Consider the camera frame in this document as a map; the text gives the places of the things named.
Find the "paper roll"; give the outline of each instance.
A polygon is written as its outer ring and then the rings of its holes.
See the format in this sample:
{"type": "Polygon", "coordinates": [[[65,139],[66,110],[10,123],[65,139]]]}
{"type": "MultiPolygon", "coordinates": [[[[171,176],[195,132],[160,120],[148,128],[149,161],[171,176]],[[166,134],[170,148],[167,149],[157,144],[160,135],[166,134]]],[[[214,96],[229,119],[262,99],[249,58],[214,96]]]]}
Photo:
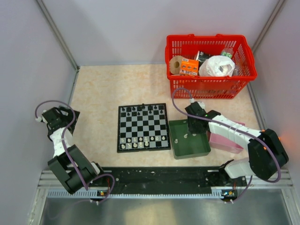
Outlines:
{"type": "Polygon", "coordinates": [[[171,74],[179,74],[182,59],[184,59],[184,57],[176,55],[170,60],[171,74]]]}

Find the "gray floor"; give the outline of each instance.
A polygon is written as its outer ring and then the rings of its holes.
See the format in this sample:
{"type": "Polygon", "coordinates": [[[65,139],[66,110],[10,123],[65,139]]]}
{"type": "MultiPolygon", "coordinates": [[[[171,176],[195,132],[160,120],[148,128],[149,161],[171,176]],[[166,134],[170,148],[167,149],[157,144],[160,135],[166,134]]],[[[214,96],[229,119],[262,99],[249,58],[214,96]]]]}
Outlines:
{"type": "Polygon", "coordinates": [[[41,225],[291,225],[280,190],[249,190],[234,205],[203,199],[48,199],[41,225]]]}

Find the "gray wall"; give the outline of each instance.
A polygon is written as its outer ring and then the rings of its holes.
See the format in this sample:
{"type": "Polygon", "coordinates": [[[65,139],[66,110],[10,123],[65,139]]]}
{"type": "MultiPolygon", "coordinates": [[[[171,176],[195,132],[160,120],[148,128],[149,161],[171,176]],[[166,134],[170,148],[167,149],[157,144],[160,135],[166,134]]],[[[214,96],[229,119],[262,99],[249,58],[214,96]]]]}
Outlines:
{"type": "Polygon", "coordinates": [[[82,65],[164,63],[169,34],[257,39],[276,0],[43,0],[82,65]]]}
{"type": "Polygon", "coordinates": [[[23,225],[53,153],[35,106],[67,101],[75,71],[34,0],[0,1],[0,30],[0,223],[23,225]]]}
{"type": "Polygon", "coordinates": [[[300,1],[288,0],[256,54],[252,83],[269,128],[277,131],[290,157],[288,169],[300,196],[300,1]]]}

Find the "pink container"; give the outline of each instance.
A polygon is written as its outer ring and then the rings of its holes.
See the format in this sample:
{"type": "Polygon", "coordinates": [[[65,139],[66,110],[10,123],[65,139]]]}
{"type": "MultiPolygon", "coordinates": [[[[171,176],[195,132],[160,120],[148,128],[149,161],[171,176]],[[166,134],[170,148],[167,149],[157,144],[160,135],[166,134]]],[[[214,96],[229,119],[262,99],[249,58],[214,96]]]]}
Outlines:
{"type": "Polygon", "coordinates": [[[243,151],[243,147],[221,135],[208,133],[208,138],[210,140],[210,146],[212,148],[228,151],[234,154],[239,154],[241,151],[243,151]]]}

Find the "green box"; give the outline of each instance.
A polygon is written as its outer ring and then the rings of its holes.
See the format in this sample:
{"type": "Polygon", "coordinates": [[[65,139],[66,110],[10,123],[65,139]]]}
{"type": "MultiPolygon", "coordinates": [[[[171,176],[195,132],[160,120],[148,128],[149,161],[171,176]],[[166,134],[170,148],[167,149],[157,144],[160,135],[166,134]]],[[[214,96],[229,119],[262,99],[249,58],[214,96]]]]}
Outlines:
{"type": "Polygon", "coordinates": [[[210,144],[205,134],[196,136],[188,132],[188,120],[169,121],[169,129],[175,159],[206,156],[210,153],[210,144]]]}

